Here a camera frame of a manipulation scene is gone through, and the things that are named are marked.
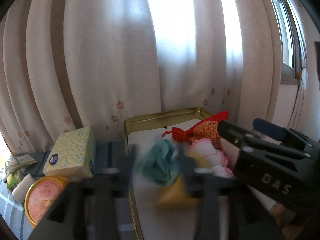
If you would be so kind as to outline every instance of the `tissue box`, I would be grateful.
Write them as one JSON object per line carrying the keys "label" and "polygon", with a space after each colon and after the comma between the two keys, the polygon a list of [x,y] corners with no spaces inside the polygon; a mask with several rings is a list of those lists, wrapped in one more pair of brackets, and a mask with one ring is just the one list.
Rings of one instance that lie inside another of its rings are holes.
{"label": "tissue box", "polygon": [[56,175],[79,181],[92,178],[96,142],[90,126],[61,134],[44,165],[46,176]]}

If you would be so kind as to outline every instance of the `gold rim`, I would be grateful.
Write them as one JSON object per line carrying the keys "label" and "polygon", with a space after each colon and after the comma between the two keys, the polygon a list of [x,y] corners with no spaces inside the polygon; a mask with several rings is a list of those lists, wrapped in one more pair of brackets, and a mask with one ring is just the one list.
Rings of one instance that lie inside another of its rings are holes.
{"label": "gold rim", "polygon": [[25,210],[25,214],[26,217],[28,219],[28,221],[30,222],[31,226],[33,228],[36,227],[37,223],[32,219],[30,213],[29,213],[29,208],[28,208],[28,203],[29,203],[29,198],[31,195],[31,192],[34,190],[34,188],[42,181],[45,180],[53,180],[56,183],[58,183],[58,185],[61,187],[61,191],[63,191],[66,187],[66,185],[70,182],[70,180],[68,180],[65,177],[60,177],[60,176],[45,176],[43,178],[38,179],[34,184],[31,185],[31,187],[28,189],[27,194],[26,194],[26,198],[24,201],[24,210]]}
{"label": "gold rim", "polygon": [[[192,119],[203,120],[210,116],[210,112],[200,107],[193,107],[129,118],[124,121],[124,133],[126,135],[124,140],[125,154],[129,155],[127,136],[133,132],[161,128],[164,126],[163,123],[166,126],[171,126]],[[137,240],[144,240],[134,197],[133,183],[130,184],[128,199]]]}

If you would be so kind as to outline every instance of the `yellow cloth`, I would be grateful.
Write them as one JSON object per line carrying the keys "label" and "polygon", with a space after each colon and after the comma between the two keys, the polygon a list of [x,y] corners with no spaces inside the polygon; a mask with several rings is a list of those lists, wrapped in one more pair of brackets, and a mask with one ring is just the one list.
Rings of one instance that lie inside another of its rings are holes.
{"label": "yellow cloth", "polygon": [[[203,157],[194,152],[186,154],[188,157],[194,158],[196,164],[200,168],[211,168],[209,163]],[[155,204],[156,208],[164,210],[178,211],[182,209],[192,208],[198,205],[197,198],[190,198],[183,181],[183,176],[180,175],[176,181],[168,188],[159,190],[159,198]]]}

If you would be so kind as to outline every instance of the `sheer curtain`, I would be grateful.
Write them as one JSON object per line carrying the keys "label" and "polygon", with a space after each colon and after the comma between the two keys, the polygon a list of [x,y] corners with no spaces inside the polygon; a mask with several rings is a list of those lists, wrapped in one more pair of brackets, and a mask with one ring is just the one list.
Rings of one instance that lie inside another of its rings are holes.
{"label": "sheer curtain", "polygon": [[280,82],[268,5],[16,0],[0,23],[1,133],[15,153],[43,151],[76,128],[110,141],[129,117],[194,106],[251,127]]}
{"label": "sheer curtain", "polygon": [[308,89],[308,71],[307,68],[302,68],[302,74],[300,77],[300,84],[298,88],[298,94],[296,102],[294,104],[293,112],[288,124],[288,128],[299,129],[303,121],[303,113],[306,106],[306,96]]}

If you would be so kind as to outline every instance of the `green fabric toy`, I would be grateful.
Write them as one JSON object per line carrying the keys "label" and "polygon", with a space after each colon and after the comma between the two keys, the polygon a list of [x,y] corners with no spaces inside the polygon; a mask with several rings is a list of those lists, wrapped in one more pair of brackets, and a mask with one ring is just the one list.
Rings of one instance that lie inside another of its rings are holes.
{"label": "green fabric toy", "polygon": [[174,145],[161,139],[138,161],[136,168],[146,178],[169,187],[180,173],[179,163],[173,153]]}

